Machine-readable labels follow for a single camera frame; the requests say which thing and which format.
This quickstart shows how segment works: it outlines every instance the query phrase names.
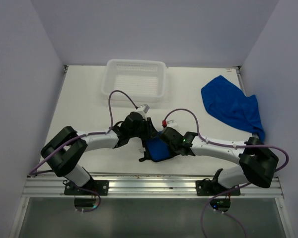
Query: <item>basket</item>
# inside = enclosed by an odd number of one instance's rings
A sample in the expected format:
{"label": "basket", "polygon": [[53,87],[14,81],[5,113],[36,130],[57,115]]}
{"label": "basket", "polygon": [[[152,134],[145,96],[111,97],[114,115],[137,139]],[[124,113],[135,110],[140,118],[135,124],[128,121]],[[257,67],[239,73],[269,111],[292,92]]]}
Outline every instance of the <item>basket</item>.
{"label": "basket", "polygon": [[[158,102],[165,92],[165,64],[159,61],[112,59],[107,63],[101,92],[127,93],[134,101]],[[115,93],[113,100],[128,100]]]}

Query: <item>white table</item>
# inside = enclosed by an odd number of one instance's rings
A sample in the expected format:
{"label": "white table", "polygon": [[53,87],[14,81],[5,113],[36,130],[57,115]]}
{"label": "white table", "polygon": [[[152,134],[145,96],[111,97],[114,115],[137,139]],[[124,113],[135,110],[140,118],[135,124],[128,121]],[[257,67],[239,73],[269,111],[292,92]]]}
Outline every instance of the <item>white table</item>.
{"label": "white table", "polygon": [[[104,71],[104,66],[69,66],[47,142],[67,125],[83,131],[109,127],[107,99],[100,92]],[[169,67],[166,75],[165,97],[159,103],[149,103],[148,117],[151,117],[157,130],[162,129],[161,121],[169,111],[187,108],[196,114],[202,135],[224,140],[247,140],[251,136],[210,116],[202,102],[201,88],[219,75],[239,87],[235,69]],[[115,123],[124,120],[133,106],[129,102],[112,101],[112,110]],[[175,112],[168,119],[177,121],[182,134],[196,131],[194,119],[186,112]],[[158,163],[139,162],[138,159],[143,156],[140,148],[141,141],[134,138],[121,148],[86,152],[79,164],[89,172],[171,175],[213,175],[219,168],[234,166],[231,162],[207,156],[176,156]],[[45,169],[49,169],[47,164],[40,168]]]}

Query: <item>white wall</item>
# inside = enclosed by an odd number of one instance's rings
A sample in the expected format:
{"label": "white wall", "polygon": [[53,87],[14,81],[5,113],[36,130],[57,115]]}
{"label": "white wall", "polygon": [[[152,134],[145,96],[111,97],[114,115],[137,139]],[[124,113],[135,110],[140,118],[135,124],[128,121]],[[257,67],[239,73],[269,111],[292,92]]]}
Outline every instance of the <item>white wall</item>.
{"label": "white wall", "polygon": [[61,60],[241,65],[278,0],[32,0]]}
{"label": "white wall", "polygon": [[243,64],[242,78],[247,94],[257,96],[266,143],[290,154],[280,180],[298,237],[298,0],[279,1]]}
{"label": "white wall", "polygon": [[0,0],[0,238],[39,159],[63,66],[29,0]]}

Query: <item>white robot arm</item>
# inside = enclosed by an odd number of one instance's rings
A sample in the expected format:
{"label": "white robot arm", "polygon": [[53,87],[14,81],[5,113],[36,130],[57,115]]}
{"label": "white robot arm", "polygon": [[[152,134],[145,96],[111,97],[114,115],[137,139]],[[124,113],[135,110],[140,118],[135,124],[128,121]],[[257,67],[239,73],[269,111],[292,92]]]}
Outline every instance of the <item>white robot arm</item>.
{"label": "white robot arm", "polygon": [[[151,119],[146,116],[148,109],[148,105],[141,105],[108,131],[76,131],[71,126],[66,126],[43,147],[41,155],[45,159],[49,157],[47,163],[58,177],[65,177],[78,187],[92,190],[92,177],[78,164],[82,154],[90,150],[118,148],[126,145],[133,137],[143,140],[157,137],[158,132]],[[78,139],[70,143],[67,150],[59,149],[73,138]]]}
{"label": "white robot arm", "polygon": [[[166,126],[160,135],[171,150],[186,156],[211,156],[236,164],[230,169],[219,169],[211,180],[203,181],[200,186],[209,195],[216,195],[243,183],[253,183],[259,187],[270,187],[278,164],[278,157],[268,148],[240,148],[245,145],[262,145],[250,137],[248,141],[223,141],[205,137],[202,140],[197,133],[187,132],[182,136],[177,130]],[[209,141],[229,145],[223,147]]]}

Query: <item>blue towel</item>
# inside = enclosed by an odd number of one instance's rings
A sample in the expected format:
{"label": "blue towel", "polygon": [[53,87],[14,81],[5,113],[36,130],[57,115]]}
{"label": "blue towel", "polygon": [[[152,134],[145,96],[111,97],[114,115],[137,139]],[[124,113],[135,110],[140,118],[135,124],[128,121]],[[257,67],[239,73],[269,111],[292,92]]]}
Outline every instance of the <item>blue towel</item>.
{"label": "blue towel", "polygon": [[205,85],[201,94],[204,107],[210,115],[234,128],[257,132],[260,140],[265,140],[255,95],[246,97],[221,75]]}
{"label": "blue towel", "polygon": [[147,140],[146,145],[153,161],[158,162],[170,158],[168,145],[160,140],[159,137]]}

